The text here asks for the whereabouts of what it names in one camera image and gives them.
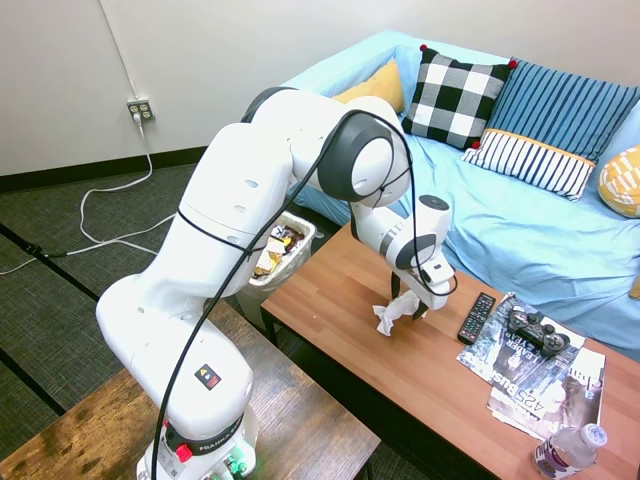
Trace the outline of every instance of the bottle cap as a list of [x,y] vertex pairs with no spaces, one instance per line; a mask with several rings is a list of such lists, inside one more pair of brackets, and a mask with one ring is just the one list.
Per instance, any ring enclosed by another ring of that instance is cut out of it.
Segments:
[[595,423],[587,423],[580,429],[580,438],[591,448],[604,447],[607,444],[607,432]]

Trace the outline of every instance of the floor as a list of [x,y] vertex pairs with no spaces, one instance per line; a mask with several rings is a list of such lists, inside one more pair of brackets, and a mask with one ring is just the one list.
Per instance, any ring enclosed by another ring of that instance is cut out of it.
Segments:
[[[146,182],[115,194],[92,194],[87,201],[85,229],[108,239],[142,230],[175,212],[192,166],[158,170]],[[125,175],[0,195],[0,221],[48,253],[81,249],[91,243],[79,230],[79,204],[91,188],[128,183],[140,175]],[[337,226],[323,217],[294,208],[316,224],[324,238]],[[162,244],[165,224],[137,236],[135,242],[152,250]],[[0,272],[28,257],[0,236]],[[140,272],[151,261],[148,253],[111,245],[56,263],[100,295],[123,276]],[[229,299],[239,308],[234,299]],[[64,408],[69,409],[122,369],[104,343],[95,320],[95,302],[39,262],[0,275],[0,347],[13,357]],[[305,355],[301,341],[279,333],[291,357]],[[0,460],[56,419],[55,413],[0,364]],[[391,448],[381,445],[372,457],[376,479],[426,479]]]

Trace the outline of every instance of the white cable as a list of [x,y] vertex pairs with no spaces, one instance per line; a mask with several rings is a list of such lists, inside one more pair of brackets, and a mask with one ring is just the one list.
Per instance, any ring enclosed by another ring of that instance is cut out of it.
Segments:
[[[156,223],[153,227],[151,228],[147,228],[146,230],[142,230],[140,232],[135,232],[135,233],[128,233],[126,235],[121,235],[120,237],[116,237],[112,240],[107,240],[106,242],[103,243],[99,243],[97,245],[91,245],[90,247],[86,247],[86,248],[81,248],[80,250],[74,250],[72,252],[67,252],[64,254],[64,256],[68,257],[70,255],[78,255],[79,253],[85,253],[88,252],[90,250],[95,250],[96,248],[102,248],[105,247],[107,245],[110,245],[112,243],[124,243],[125,245],[129,245],[129,246],[133,246],[135,248],[138,248],[140,250],[144,250],[145,252],[151,253],[153,255],[157,255],[158,252],[154,252],[153,250],[149,250],[147,248],[141,247],[140,245],[134,245],[132,243],[129,242],[120,242],[119,240],[123,239],[123,238],[127,238],[127,237],[132,237],[134,235],[139,235],[141,233],[147,233],[150,232],[151,230],[153,230],[154,228],[159,227],[160,225],[162,225],[165,222],[168,222],[169,220],[171,220],[173,217],[175,217],[176,214],[174,213],[173,215],[169,215],[167,218],[164,218],[162,220],[160,220],[158,223]],[[13,273],[17,270],[20,270],[22,267],[28,265],[31,262],[34,262],[35,260],[37,260],[36,258],[32,258],[30,260],[27,260],[26,262],[24,262],[22,265],[18,265],[16,268],[13,268],[7,272],[0,272],[0,275],[8,275],[9,273]]]
[[104,17],[105,21],[107,22],[107,27],[109,28],[109,33],[111,34],[111,39],[113,40],[113,44],[116,47],[116,51],[118,52],[118,57],[120,58],[120,63],[122,64],[122,68],[124,69],[124,73],[127,76],[127,78],[129,79],[129,86],[131,87],[131,93],[133,94],[134,98],[136,100],[138,100],[138,98],[139,98],[138,89],[136,88],[136,84],[133,81],[133,77],[129,73],[129,68],[127,67],[127,62],[125,62],[125,60],[124,60],[124,55],[122,55],[122,50],[120,49],[120,45],[118,44],[118,40],[116,39],[116,35],[115,35],[115,33],[113,33],[113,28],[111,27],[111,21],[109,20],[109,15],[107,14],[107,10],[106,10],[106,8],[104,6],[104,3],[102,3],[102,0],[98,0],[98,4],[100,5],[100,10],[102,10],[102,16]]
[[89,240],[91,240],[93,243],[96,243],[97,245],[94,245],[92,247],[88,247],[88,248],[85,248],[85,249],[82,249],[82,250],[77,250],[76,252],[73,252],[73,253],[69,252],[68,255],[73,255],[73,254],[76,254],[76,253],[86,252],[88,250],[93,250],[94,248],[100,248],[100,247],[103,247],[105,245],[110,245],[112,243],[122,243],[124,245],[128,245],[129,247],[133,247],[133,248],[137,248],[138,250],[142,250],[143,252],[147,252],[147,253],[151,253],[153,255],[157,255],[157,253],[154,252],[153,250],[149,250],[148,248],[141,247],[140,245],[136,245],[135,243],[125,242],[122,239],[123,238],[127,238],[127,237],[132,237],[134,235],[140,235],[141,233],[150,232],[154,228],[159,227],[160,225],[162,225],[166,221],[168,221],[171,218],[173,218],[175,216],[175,214],[166,217],[165,219],[163,219],[160,222],[156,223],[153,227],[147,228],[146,230],[140,230],[139,232],[128,233],[126,235],[121,235],[119,237],[112,238],[111,240],[98,240],[98,239],[94,238],[93,236],[91,236],[84,229],[84,217],[85,217],[85,215],[84,215],[84,205],[85,205],[85,203],[87,201],[87,198],[89,198],[89,195],[91,195],[94,192],[117,192],[119,190],[124,190],[125,188],[133,187],[134,185],[138,185],[139,183],[144,182],[145,180],[147,180],[153,174],[153,163],[151,162],[151,156],[149,155],[149,148],[147,146],[146,138],[144,136],[144,129],[142,128],[142,119],[140,118],[140,114],[139,113],[136,113],[134,115],[134,121],[136,122],[136,124],[138,125],[138,128],[140,129],[140,136],[142,137],[142,143],[144,145],[145,154],[147,156],[147,162],[149,163],[149,172],[144,177],[141,177],[141,178],[139,178],[137,180],[134,180],[133,182],[127,183],[125,185],[120,185],[119,187],[112,187],[112,188],[92,188],[91,190],[89,190],[87,193],[84,194],[84,197],[82,197],[82,201],[80,202],[80,231],[82,232],[82,234],[85,237],[87,237]]
[[30,264],[31,262],[35,262],[35,261],[36,261],[36,259],[35,259],[35,258],[32,258],[31,260],[27,260],[27,261],[26,261],[26,262],[24,262],[22,265],[18,265],[16,268],[13,268],[13,269],[11,269],[11,270],[9,270],[9,271],[7,271],[7,272],[0,272],[0,275],[8,275],[8,274],[10,274],[10,273],[13,273],[13,272],[15,272],[16,270],[20,270],[20,269],[21,269],[22,267],[24,267],[25,265],[28,265],[28,264]]

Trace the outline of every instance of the tissue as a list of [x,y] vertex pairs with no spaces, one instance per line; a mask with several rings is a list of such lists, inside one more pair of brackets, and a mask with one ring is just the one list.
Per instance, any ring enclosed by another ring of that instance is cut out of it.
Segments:
[[378,331],[387,337],[391,336],[393,322],[402,315],[413,315],[418,310],[419,305],[420,299],[411,290],[407,290],[398,298],[391,300],[391,303],[386,307],[374,305],[373,313],[380,319]]

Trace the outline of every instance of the blue striped pillow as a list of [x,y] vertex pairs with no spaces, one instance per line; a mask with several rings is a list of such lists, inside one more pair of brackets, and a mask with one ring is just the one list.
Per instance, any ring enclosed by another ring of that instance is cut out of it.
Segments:
[[487,128],[512,132],[597,161],[640,88],[623,87],[515,59]]
[[487,129],[481,145],[469,148],[462,160],[478,167],[516,177],[534,187],[572,202],[582,196],[595,164],[572,153],[514,133]]

